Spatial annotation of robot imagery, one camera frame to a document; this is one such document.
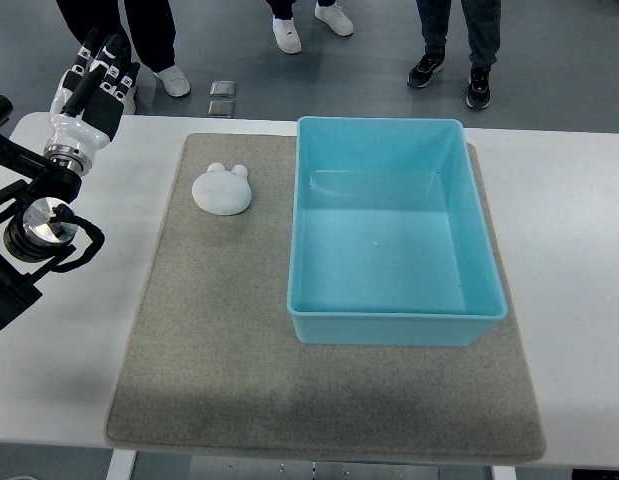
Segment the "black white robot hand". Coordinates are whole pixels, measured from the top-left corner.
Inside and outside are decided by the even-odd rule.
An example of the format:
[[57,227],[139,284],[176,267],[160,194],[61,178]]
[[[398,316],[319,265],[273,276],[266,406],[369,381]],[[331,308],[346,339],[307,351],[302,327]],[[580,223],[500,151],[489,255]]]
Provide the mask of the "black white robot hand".
[[114,139],[121,119],[133,114],[140,64],[123,37],[92,28],[60,79],[49,112],[52,136],[43,156],[84,176],[96,153]]

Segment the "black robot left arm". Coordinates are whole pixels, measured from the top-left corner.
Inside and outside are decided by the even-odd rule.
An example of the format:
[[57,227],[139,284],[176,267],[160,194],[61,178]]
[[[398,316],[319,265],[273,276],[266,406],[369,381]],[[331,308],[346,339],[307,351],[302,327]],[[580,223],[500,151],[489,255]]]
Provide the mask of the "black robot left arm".
[[[0,127],[13,110],[0,95]],[[41,263],[22,273],[0,253],[0,331],[42,297],[36,282],[46,274],[79,268],[99,252],[103,232],[78,216],[70,203],[78,196],[92,158],[73,142],[52,144],[43,156],[0,134],[0,165],[21,179],[0,189],[0,227],[7,252],[25,263]]]

